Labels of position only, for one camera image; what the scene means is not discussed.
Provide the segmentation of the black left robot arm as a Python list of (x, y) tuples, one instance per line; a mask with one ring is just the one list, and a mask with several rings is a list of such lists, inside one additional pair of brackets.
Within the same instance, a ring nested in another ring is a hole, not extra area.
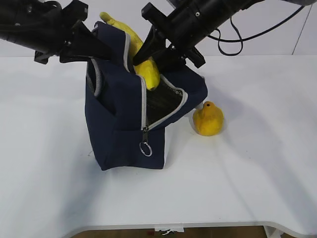
[(87, 17), (88, 5), (80, 0), (66, 7), (55, 0), (2, 0), (0, 38), (34, 50), (41, 64), (52, 56), (61, 63), (110, 60), (111, 48), (85, 26)]

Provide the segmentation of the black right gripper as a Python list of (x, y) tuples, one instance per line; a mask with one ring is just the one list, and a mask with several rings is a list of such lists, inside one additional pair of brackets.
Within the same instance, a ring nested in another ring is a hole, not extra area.
[(206, 63), (195, 48), (205, 37), (205, 29), (200, 22), (202, 14), (196, 2), (182, 2), (168, 16), (149, 2), (141, 14), (152, 26), (142, 47), (133, 57), (135, 66), (152, 57), (159, 73), (163, 74), (184, 66), (186, 58), (197, 68)]

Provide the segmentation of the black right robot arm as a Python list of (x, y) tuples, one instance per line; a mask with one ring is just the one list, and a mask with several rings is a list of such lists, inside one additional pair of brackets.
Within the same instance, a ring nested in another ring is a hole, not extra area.
[(172, 0), (174, 10), (165, 15), (152, 3), (141, 10), (142, 17), (151, 23), (149, 34), (133, 57), (140, 65), (153, 59), (159, 71), (173, 68), (190, 60), (199, 68), (206, 63), (196, 45), (241, 10), (256, 0)]

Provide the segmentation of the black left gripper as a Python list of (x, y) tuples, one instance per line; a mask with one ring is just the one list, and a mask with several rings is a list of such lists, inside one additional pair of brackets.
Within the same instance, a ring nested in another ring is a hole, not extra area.
[(47, 64), (52, 56), (58, 56), (60, 63), (112, 59), (112, 49), (83, 23), (88, 17), (86, 3), (73, 0), (63, 8), (57, 1), (49, 0), (42, 6), (49, 11), (42, 15), (45, 25), (38, 28), (41, 38), (35, 50), (35, 62)]

